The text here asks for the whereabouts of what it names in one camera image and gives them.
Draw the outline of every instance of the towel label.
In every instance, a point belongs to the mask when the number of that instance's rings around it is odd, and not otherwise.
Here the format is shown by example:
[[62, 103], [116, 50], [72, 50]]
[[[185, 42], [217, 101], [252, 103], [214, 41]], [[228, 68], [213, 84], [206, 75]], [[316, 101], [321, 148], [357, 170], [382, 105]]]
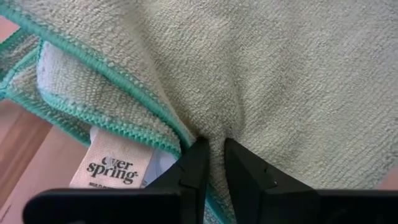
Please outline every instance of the towel label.
[[98, 128], [90, 131], [91, 146], [70, 182], [75, 188], [139, 188], [153, 149]]

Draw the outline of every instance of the microfiber towel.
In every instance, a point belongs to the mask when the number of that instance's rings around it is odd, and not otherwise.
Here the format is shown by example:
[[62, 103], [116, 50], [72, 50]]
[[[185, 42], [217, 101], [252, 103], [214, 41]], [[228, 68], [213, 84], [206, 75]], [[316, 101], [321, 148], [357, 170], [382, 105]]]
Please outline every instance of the microfiber towel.
[[227, 137], [319, 189], [371, 189], [397, 164], [395, 0], [0, 0], [0, 14], [22, 29], [0, 45], [3, 97], [86, 145], [92, 125], [176, 157], [209, 139], [207, 223], [234, 222]]

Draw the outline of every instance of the wooden floor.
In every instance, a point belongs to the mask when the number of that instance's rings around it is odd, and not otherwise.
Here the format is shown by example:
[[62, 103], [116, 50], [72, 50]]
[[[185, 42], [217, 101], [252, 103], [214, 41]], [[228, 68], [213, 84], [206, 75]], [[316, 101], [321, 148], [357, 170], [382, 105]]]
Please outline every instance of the wooden floor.
[[[0, 42], [17, 26], [0, 17]], [[35, 194], [68, 187], [86, 148], [11, 101], [0, 102], [0, 224], [22, 224]], [[398, 189], [398, 169], [380, 189]]]

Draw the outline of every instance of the terry cloth texture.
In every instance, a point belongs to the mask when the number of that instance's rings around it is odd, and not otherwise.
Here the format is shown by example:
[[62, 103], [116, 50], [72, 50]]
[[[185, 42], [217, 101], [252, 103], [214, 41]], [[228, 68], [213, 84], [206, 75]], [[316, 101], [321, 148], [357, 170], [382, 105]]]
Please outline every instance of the terry cloth texture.
[[396, 0], [0, 0], [0, 14], [42, 39], [26, 56], [27, 40], [0, 46], [24, 56], [6, 97], [86, 144], [91, 125], [176, 156], [210, 140], [207, 223], [234, 222], [226, 137], [315, 188], [371, 189], [397, 162]]

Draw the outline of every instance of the light green towel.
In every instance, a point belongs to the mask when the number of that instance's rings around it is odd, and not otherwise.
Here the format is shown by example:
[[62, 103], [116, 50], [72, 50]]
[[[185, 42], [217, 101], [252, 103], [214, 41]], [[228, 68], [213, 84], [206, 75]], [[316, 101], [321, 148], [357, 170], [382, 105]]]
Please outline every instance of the light green towel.
[[205, 136], [205, 221], [233, 223], [223, 142], [315, 188], [398, 158], [395, 0], [0, 0], [1, 93], [88, 145], [91, 125], [180, 155]]

